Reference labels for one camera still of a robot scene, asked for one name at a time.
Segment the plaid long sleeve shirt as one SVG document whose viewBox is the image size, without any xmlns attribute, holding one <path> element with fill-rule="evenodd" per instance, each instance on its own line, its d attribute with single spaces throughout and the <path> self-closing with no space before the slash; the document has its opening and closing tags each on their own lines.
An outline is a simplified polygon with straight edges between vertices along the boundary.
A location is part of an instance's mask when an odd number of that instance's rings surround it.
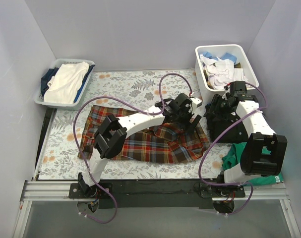
<svg viewBox="0 0 301 238">
<path fill-rule="evenodd" d="M 134 114 L 123 108 L 93 105 L 86 120 L 80 147 L 84 157 L 90 159 L 94 134 L 105 117 L 113 114 L 124 117 Z M 209 141 L 200 124 L 186 133 L 175 123 L 165 123 L 139 131 L 125 140 L 121 152 L 112 158 L 117 161 L 137 160 L 159 164 L 181 164 L 201 158 L 209 148 Z"/>
</svg>

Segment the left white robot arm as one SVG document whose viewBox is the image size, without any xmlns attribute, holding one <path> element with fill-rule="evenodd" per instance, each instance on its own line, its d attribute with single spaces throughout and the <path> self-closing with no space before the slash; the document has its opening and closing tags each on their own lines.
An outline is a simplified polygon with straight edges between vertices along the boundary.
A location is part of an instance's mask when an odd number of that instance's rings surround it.
<svg viewBox="0 0 301 238">
<path fill-rule="evenodd" d="M 201 116 L 190 120 L 200 106 L 201 99 L 181 93 L 168 104 L 162 99 L 149 109 L 129 116 L 115 117 L 113 114 L 106 116 L 93 136 L 93 151 L 88 169 L 78 175 L 81 194 L 86 198 L 96 195 L 96 184 L 100 181 L 106 164 L 122 151 L 124 142 L 129 136 L 166 122 L 176 122 L 183 126 L 186 132 L 192 132 Z"/>
</svg>

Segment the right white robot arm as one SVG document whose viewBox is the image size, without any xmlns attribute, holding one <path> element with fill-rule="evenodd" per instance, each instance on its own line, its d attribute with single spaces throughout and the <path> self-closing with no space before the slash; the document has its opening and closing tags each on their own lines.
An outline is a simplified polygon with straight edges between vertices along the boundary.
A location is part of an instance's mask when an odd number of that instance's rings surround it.
<svg viewBox="0 0 301 238">
<path fill-rule="evenodd" d="M 216 94 L 205 107 L 204 117 L 213 144 L 245 143 L 237 165 L 224 170 L 217 178 L 216 192 L 227 197 L 234 186 L 258 177 L 277 176 L 282 168 L 287 139 L 267 123 L 255 95 L 249 94 L 249 83 L 234 81 Z"/>
</svg>

